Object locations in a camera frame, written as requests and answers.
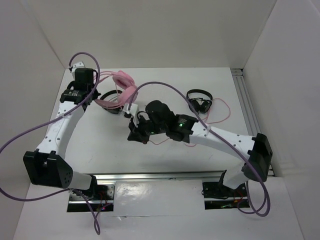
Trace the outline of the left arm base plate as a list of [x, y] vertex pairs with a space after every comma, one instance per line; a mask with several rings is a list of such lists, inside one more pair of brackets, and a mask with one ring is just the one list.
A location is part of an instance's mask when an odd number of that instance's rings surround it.
[[[115, 184], [101, 184], [95, 195], [87, 197], [94, 212], [113, 212], [114, 211]], [[68, 213], [84, 213], [90, 209], [85, 199], [78, 193], [70, 193], [67, 205]]]

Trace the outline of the pink gaming headset with cable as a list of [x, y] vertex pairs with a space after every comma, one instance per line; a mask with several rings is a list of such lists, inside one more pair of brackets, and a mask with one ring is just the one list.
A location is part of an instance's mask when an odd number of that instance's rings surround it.
[[[130, 75], [128, 75], [124, 71], [119, 70], [118, 72], [102, 71], [100, 73], [99, 83], [101, 83], [102, 81], [104, 81], [108, 77], [112, 77], [112, 79], [115, 83], [116, 93], [113, 93], [113, 94], [117, 94], [117, 97], [116, 97], [117, 103], [115, 104], [115, 106], [109, 106], [111, 103], [108, 103], [108, 104], [107, 103], [98, 103], [97, 100], [95, 100], [95, 102], [101, 107], [106, 107], [107, 110], [116, 109], [116, 107], [120, 107], [120, 110], [122, 110], [123, 107], [121, 105], [124, 105], [126, 103], [126, 101], [129, 99], [130, 94], [132, 94], [134, 92], [134, 90], [136, 90], [136, 88], [137, 88], [135, 81], [133, 80], [133, 78]], [[123, 89], [124, 91], [122, 93], [117, 93], [118, 87]], [[213, 101], [215, 101], [215, 100], [222, 101], [227, 106], [229, 113], [228, 113], [228, 116], [226, 118], [224, 118], [223, 120], [207, 123], [207, 120], [210, 116], [210, 111], [211, 111], [211, 110], [208, 110], [207, 116], [205, 118], [203, 118], [202, 120], [209, 125], [221, 123], [221, 122], [227, 120], [231, 116], [231, 109], [230, 109], [229, 105], [221, 98], [214, 98]], [[169, 138], [167, 138], [159, 143], [155, 143], [152, 140], [149, 140], [149, 142], [151, 142], [152, 144], [157, 146], [157, 145], [165, 143], [168, 140], [169, 140]]]

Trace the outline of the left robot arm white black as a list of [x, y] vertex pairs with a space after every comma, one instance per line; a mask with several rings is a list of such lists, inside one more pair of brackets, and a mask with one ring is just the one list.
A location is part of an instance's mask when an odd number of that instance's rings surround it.
[[73, 71], [74, 80], [61, 94], [57, 117], [45, 138], [34, 151], [27, 151], [23, 163], [34, 185], [60, 189], [77, 189], [88, 200], [97, 197], [97, 179], [91, 174], [76, 172], [66, 162], [66, 150], [78, 121], [91, 102], [98, 98], [94, 89], [97, 71], [80, 67]]

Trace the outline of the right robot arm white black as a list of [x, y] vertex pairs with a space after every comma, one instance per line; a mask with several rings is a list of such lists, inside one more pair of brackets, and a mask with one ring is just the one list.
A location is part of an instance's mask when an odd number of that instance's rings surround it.
[[223, 196], [230, 196], [249, 180], [264, 183], [268, 178], [273, 151], [262, 133], [250, 136], [216, 128], [198, 118], [174, 114], [159, 100], [145, 107], [148, 119], [141, 115], [137, 104], [126, 103], [123, 109], [130, 118], [128, 141], [147, 144], [151, 136], [165, 134], [173, 141], [210, 147], [242, 160], [222, 174], [218, 190]]

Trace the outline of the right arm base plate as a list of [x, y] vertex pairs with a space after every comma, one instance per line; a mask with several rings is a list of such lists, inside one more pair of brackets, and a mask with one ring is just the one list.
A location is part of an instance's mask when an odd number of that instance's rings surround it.
[[201, 194], [206, 210], [249, 208], [247, 189], [241, 184], [237, 189], [225, 187], [218, 182], [203, 182]]

